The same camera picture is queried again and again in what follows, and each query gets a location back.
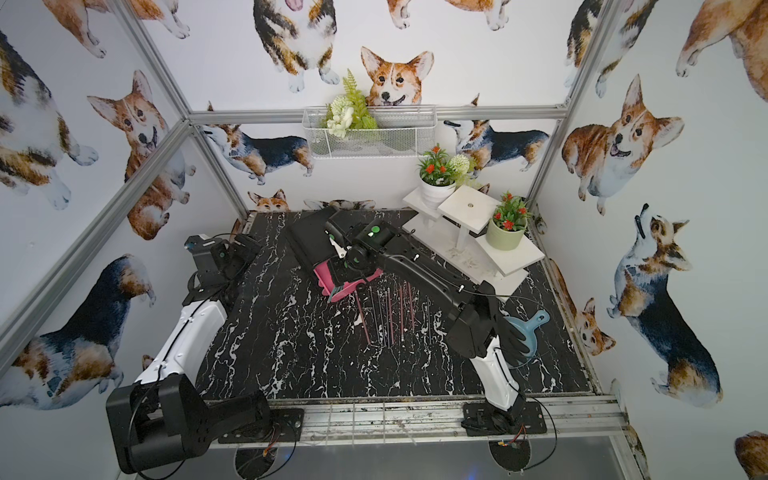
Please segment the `green fern white flowers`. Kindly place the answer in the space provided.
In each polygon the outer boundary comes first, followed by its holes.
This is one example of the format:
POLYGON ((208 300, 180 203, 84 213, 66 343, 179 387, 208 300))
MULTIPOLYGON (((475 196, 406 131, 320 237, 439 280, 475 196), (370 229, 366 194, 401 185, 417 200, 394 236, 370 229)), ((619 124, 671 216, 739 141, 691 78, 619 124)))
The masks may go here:
POLYGON ((378 124, 368 110, 366 96, 358 89, 351 70, 347 70, 342 83, 344 92, 327 105, 320 126, 339 139, 345 139, 352 131, 377 129, 378 124))

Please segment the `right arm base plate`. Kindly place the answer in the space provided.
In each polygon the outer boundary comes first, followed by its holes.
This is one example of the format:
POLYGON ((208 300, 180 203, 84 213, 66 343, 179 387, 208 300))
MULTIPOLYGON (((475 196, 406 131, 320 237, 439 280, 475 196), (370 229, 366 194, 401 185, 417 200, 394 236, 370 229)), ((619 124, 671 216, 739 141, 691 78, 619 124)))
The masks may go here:
POLYGON ((526 402, 513 413, 502 411, 487 402, 465 403, 462 407, 461 427, 472 436, 515 436, 548 432, 547 415, 536 402, 526 402))

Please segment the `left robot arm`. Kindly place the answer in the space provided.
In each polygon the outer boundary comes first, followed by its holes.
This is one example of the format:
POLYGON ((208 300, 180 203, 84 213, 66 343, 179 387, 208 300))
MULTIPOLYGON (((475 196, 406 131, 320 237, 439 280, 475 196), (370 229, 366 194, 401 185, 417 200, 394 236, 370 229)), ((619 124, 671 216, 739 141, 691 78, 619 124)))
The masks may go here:
POLYGON ((106 413, 120 470, 147 478, 151 469, 203 455, 238 429, 271 434, 263 393, 207 402, 195 379, 231 310, 229 294, 260 252, 246 234, 192 235, 185 242, 196 270, 187 282, 179 321, 133 384, 114 390, 106 413))

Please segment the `white tiered display stand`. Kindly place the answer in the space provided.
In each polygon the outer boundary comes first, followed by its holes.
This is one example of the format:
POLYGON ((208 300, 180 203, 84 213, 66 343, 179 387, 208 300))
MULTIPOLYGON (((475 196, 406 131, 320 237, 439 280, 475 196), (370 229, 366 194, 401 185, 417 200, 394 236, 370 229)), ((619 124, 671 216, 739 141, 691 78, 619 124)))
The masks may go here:
POLYGON ((473 282, 492 284, 498 294, 515 293, 528 276, 527 268, 544 258, 528 238, 513 250, 492 247, 486 230, 498 201, 468 186, 460 187, 435 209, 424 203, 418 189, 404 203, 417 212, 404 230, 473 282))

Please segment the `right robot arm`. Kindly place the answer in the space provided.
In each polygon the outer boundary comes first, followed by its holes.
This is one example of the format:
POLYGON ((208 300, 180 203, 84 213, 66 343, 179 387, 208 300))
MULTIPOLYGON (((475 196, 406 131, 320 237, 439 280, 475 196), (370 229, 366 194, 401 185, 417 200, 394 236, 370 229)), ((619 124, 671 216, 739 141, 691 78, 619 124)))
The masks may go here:
POLYGON ((405 230, 382 220, 357 223, 352 213, 330 209, 325 233, 339 259, 331 263, 335 280, 368 280, 376 271, 397 275, 427 295, 448 326, 446 343, 471 361, 492 415, 512 421, 525 398, 507 362, 522 360, 530 349, 525 336, 501 314, 494 286, 467 282, 435 262, 405 230))

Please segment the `black drawer cabinet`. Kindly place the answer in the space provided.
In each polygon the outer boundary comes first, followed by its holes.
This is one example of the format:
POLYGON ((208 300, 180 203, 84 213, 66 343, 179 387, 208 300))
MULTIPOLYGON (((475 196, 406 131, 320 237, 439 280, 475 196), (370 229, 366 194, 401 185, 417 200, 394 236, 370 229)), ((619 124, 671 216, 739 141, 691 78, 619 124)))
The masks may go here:
POLYGON ((318 265, 337 255, 325 230, 327 220, 336 212, 335 207, 309 211, 287 227, 288 244, 308 276, 313 276, 318 265))

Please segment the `dark blue pencil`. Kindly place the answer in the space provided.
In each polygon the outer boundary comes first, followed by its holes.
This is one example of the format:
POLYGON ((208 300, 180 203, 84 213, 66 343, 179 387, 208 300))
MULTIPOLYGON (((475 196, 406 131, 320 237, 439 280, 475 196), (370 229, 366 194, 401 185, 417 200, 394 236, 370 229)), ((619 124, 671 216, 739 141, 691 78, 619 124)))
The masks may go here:
POLYGON ((399 335, 400 335, 400 342, 404 343, 404 333, 405 333, 405 306, 404 306, 404 286, 401 284, 398 286, 398 305, 399 305, 399 335))

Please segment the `red pencil with eraser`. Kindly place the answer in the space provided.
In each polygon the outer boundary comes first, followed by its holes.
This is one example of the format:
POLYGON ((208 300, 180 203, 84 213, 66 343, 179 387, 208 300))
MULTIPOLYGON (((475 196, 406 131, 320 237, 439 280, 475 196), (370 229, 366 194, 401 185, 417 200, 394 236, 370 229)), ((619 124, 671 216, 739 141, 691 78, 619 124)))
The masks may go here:
POLYGON ((414 311, 414 303, 413 303, 413 291, 412 286, 410 283, 406 283, 407 286, 407 302, 408 302, 408 318, 409 318, 409 325, 410 325, 410 331, 415 331, 415 311, 414 311))

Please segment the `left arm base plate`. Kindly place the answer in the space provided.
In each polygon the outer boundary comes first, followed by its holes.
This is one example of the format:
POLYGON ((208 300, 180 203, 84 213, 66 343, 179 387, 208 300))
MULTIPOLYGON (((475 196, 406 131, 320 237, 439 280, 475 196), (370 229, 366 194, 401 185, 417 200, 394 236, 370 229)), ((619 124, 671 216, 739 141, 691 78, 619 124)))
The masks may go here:
POLYGON ((221 436, 219 444, 293 443, 301 438, 305 410, 280 408, 270 411, 269 420, 241 427, 221 436))

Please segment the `white pot red flowers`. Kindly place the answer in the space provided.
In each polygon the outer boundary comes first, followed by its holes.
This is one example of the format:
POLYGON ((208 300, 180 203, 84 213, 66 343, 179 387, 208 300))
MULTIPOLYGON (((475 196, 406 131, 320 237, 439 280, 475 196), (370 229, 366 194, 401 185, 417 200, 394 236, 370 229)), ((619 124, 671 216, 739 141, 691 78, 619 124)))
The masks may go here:
POLYGON ((419 162, 422 201, 436 209, 471 179, 475 161, 465 154, 449 155, 439 144, 426 151, 419 162))

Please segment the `green pot red flowers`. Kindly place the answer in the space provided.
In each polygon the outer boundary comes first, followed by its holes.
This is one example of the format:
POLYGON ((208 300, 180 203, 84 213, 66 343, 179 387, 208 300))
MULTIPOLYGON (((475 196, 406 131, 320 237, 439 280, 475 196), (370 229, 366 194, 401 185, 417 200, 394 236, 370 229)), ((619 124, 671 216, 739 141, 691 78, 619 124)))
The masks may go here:
POLYGON ((486 234, 488 244, 500 251, 516 249, 527 231, 529 217, 530 211, 525 200, 505 192, 489 220, 486 234))

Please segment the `pink top drawer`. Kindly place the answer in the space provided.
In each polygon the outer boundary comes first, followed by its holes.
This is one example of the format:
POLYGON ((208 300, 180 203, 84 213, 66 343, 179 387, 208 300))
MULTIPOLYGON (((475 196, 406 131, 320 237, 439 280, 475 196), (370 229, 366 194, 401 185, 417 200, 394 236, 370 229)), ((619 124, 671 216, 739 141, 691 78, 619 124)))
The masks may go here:
POLYGON ((372 282, 383 274, 379 268, 370 274, 362 274, 346 265, 340 258, 331 258, 318 264, 313 270, 318 286, 329 303, 335 303, 353 294, 357 286, 372 282))

